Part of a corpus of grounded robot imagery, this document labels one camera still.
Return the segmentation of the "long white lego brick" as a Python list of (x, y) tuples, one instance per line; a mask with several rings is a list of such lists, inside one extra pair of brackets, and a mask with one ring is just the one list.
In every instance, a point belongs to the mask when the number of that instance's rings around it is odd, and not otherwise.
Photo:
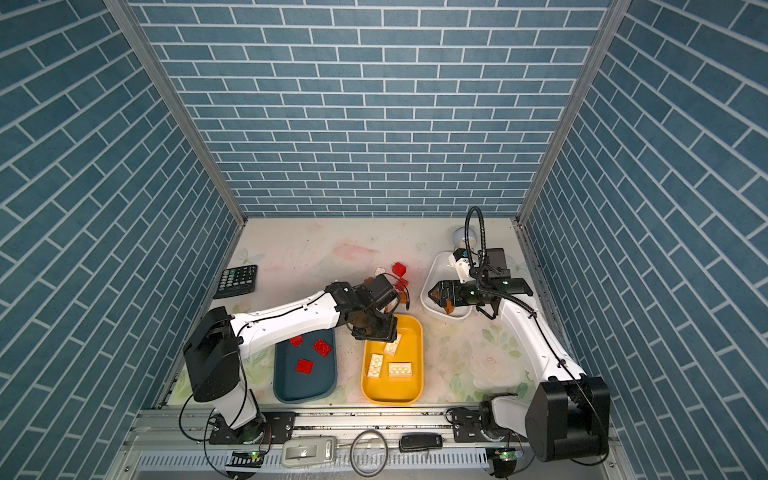
[(396, 339), (393, 342), (387, 342), (384, 344), (383, 353), (388, 356), (395, 356), (397, 354), (401, 340), (402, 334), (398, 333)]

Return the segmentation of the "long white lego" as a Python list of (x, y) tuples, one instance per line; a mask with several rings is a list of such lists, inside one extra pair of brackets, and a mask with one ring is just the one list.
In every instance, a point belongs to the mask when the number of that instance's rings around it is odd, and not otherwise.
[(414, 374), (413, 365), (411, 362), (390, 362), (387, 374), (390, 378), (410, 378)]

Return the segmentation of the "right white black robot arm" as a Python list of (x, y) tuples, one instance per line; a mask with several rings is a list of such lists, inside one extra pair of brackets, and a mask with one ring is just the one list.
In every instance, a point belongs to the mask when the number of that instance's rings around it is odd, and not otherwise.
[(448, 261), (453, 279), (427, 281), (427, 303), (445, 314), (469, 308), (510, 329), (531, 363), (535, 392), (530, 401), (494, 394), (479, 406), (481, 431), (490, 438), (506, 433), (526, 438), (542, 461), (570, 460), (596, 466), (609, 456), (610, 391), (588, 375), (559, 342), (538, 309), (525, 279), (512, 276), (501, 248), (486, 241), (484, 216), (469, 208)]

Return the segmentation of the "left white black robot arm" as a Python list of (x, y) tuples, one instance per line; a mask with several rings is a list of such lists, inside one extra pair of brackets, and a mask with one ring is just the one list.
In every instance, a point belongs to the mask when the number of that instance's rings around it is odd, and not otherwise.
[(255, 352), (320, 330), (347, 325), (357, 340), (393, 342), (400, 295), (384, 274), (361, 284), (333, 282), (323, 290), (267, 310), (208, 311), (182, 348), (191, 398), (209, 404), (220, 429), (238, 432), (261, 423), (245, 374)]

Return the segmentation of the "white plastic tray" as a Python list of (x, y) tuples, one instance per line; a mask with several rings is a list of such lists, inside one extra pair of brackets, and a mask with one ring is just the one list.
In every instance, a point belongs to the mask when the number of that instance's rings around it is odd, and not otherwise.
[(459, 279), (454, 262), (455, 260), (453, 259), (452, 252), (445, 251), (439, 253), (434, 258), (424, 282), (419, 298), (426, 314), (433, 319), (447, 322), (460, 322), (467, 319), (472, 312), (470, 306), (462, 306), (456, 307), (452, 313), (447, 314), (443, 307), (440, 307), (429, 298), (429, 291), (435, 287), (439, 281)]

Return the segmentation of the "red lego cube upper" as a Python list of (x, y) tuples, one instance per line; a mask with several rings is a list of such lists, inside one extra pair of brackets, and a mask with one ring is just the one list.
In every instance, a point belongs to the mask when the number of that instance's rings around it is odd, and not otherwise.
[(392, 273), (397, 277), (403, 278), (407, 272), (407, 267), (400, 262), (395, 263), (392, 266)]

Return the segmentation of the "small grey globe ball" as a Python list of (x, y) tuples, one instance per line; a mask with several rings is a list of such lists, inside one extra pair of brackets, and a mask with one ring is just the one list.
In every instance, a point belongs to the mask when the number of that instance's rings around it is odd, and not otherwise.
[(467, 246), (473, 248), (476, 243), (476, 234), (471, 227), (461, 227), (454, 231), (452, 240), (456, 248), (466, 248)]

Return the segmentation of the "yellow plastic tray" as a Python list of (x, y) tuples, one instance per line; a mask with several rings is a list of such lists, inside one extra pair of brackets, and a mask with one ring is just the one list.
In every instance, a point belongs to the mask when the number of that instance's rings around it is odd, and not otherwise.
[(361, 389), (371, 403), (408, 406), (424, 388), (423, 328), (413, 316), (397, 316), (397, 338), (385, 343), (366, 341)]

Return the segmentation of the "dark teal plastic tray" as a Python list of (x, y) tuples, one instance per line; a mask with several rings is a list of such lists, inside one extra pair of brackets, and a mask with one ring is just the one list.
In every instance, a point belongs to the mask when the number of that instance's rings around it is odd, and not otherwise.
[(281, 403), (327, 397), (336, 387), (335, 334), (318, 330), (275, 346), (273, 393)]

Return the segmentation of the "black calculator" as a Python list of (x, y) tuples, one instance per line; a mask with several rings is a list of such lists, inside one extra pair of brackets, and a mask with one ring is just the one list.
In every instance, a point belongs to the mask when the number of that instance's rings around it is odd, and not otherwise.
[(248, 295), (256, 290), (258, 266), (232, 267), (222, 271), (213, 298), (226, 299)]

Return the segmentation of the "black remote on rail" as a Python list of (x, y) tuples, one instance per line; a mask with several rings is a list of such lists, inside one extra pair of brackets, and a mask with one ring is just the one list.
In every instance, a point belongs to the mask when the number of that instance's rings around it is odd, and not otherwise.
[(398, 442), (398, 449), (401, 453), (425, 452), (442, 447), (443, 437), (436, 433), (407, 433)]

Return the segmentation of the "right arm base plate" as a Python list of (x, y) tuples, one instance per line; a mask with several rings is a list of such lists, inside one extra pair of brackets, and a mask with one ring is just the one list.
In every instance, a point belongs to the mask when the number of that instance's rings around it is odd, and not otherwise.
[(444, 418), (457, 443), (517, 442), (526, 439), (513, 430), (496, 425), (486, 410), (451, 407), (444, 411)]

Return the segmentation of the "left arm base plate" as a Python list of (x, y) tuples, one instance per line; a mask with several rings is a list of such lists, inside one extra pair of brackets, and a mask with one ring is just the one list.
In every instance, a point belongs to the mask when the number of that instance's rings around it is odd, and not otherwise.
[(209, 442), (213, 445), (284, 444), (293, 435), (295, 420), (294, 412), (266, 412), (244, 426), (233, 428), (222, 415), (215, 413), (208, 422), (212, 428)]

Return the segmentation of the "grey box on rail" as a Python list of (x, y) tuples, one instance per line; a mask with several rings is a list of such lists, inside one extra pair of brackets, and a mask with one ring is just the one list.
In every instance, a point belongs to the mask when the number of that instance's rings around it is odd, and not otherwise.
[(335, 461), (337, 439), (332, 436), (299, 437), (286, 441), (281, 450), (281, 466), (303, 468)]

